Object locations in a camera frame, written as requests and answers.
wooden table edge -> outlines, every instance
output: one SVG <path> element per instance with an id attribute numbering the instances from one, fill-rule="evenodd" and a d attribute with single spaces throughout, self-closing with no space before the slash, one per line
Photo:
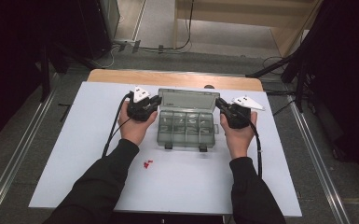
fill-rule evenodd
<path id="1" fill-rule="evenodd" d="M 213 73 L 94 69 L 87 81 L 194 88 L 212 85 L 219 90 L 263 91 L 261 81 L 257 78 Z"/>

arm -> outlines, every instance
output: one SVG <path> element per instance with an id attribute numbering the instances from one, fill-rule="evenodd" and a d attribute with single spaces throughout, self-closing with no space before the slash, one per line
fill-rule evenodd
<path id="1" fill-rule="evenodd" d="M 269 187 L 256 174 L 252 159 L 247 157 L 247 150 L 254 136 L 252 129 L 230 129 L 224 115 L 221 115 L 220 120 L 232 158 L 229 165 L 234 178 L 231 202 L 235 222 L 285 223 Z M 251 121 L 256 125 L 256 112 L 252 113 Z"/>
<path id="2" fill-rule="evenodd" d="M 115 150 L 92 164 L 44 224 L 108 221 L 124 188 L 132 160 L 139 152 L 138 146 L 157 116 L 157 112 L 153 113 L 146 122 L 129 119 L 127 105 L 126 102 L 120 111 L 118 124 L 125 124 L 120 128 L 121 140 Z"/>

table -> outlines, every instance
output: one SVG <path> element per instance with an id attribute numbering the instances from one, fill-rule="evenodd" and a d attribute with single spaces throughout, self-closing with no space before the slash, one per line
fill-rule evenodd
<path id="1" fill-rule="evenodd" d="M 122 70 L 91 71 L 88 82 L 84 82 L 80 88 L 62 127 L 30 207 L 57 206 L 76 179 L 101 157 L 116 114 L 117 104 L 134 85 L 142 85 L 152 95 L 160 86 L 202 90 L 200 88 L 205 85 L 213 85 L 216 89 L 208 91 L 220 92 L 222 97 L 246 93 L 266 107 L 266 111 L 259 113 L 257 123 L 260 127 L 260 136 L 269 139 L 263 141 L 263 137 L 260 138 L 262 147 L 268 152 L 263 153 L 263 161 L 265 161 L 263 178 L 269 186 L 272 186 L 271 191 L 278 205 L 282 207 L 283 214 L 301 216 L 280 139 L 276 128 L 272 125 L 274 120 L 267 95 L 262 91 L 258 79 L 197 73 Z M 232 91 L 231 86 L 242 91 Z M 215 110 L 214 123 L 218 122 L 218 114 L 218 110 Z M 155 122 L 149 127 L 145 140 L 140 145 L 140 148 L 147 150 L 141 150 L 131 164 L 126 187 L 115 210 L 204 215 L 231 214 L 229 194 L 232 175 L 228 167 L 230 157 L 223 132 L 215 136 L 215 147 L 208 149 L 206 153 L 192 148 L 167 151 L 157 146 L 157 126 Z M 119 136 L 116 135 L 112 143 L 118 139 Z M 251 143 L 249 156 L 254 158 L 256 166 L 255 141 Z M 150 168 L 145 169 L 144 161 L 149 159 L 154 162 Z"/>
<path id="2" fill-rule="evenodd" d="M 271 27 L 282 57 L 290 54 L 302 32 L 310 29 L 322 0 L 194 0 L 194 21 L 217 21 Z M 173 47 L 177 20 L 190 17 L 191 1 L 175 0 Z"/>

finger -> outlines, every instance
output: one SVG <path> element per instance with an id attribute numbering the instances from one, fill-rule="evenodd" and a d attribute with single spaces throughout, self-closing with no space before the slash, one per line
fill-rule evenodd
<path id="1" fill-rule="evenodd" d="M 220 125 L 222 125 L 225 131 L 228 128 L 228 120 L 224 114 L 220 114 Z"/>
<path id="2" fill-rule="evenodd" d="M 129 102 L 125 101 L 120 109 L 120 115 L 118 117 L 118 122 L 122 123 L 125 120 L 129 119 L 129 116 L 127 115 L 127 108 L 128 108 Z"/>
<path id="3" fill-rule="evenodd" d="M 154 112 L 150 115 L 149 119 L 147 120 L 148 125 L 152 124 L 152 123 L 156 120 L 157 114 L 158 114 L 158 112 L 157 112 L 157 111 L 154 111 Z"/>
<path id="4" fill-rule="evenodd" d="M 256 126 L 257 124 L 257 112 L 252 111 L 251 113 L 251 122 Z"/>

black controller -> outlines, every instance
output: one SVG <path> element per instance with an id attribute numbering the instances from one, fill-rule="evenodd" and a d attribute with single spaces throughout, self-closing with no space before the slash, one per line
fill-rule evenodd
<path id="1" fill-rule="evenodd" d="M 162 97 L 155 95 L 149 99 L 144 98 L 142 101 L 135 103 L 133 101 L 133 91 L 130 91 L 130 103 L 127 108 L 127 115 L 131 119 L 138 121 L 147 121 L 150 115 L 157 111 L 159 105 L 161 105 Z"/>
<path id="2" fill-rule="evenodd" d="M 242 129 L 249 125 L 251 118 L 251 109 L 242 107 L 236 104 L 228 104 L 222 98 L 217 98 L 215 101 L 220 113 L 226 116 L 228 120 L 228 127 L 232 129 Z"/>

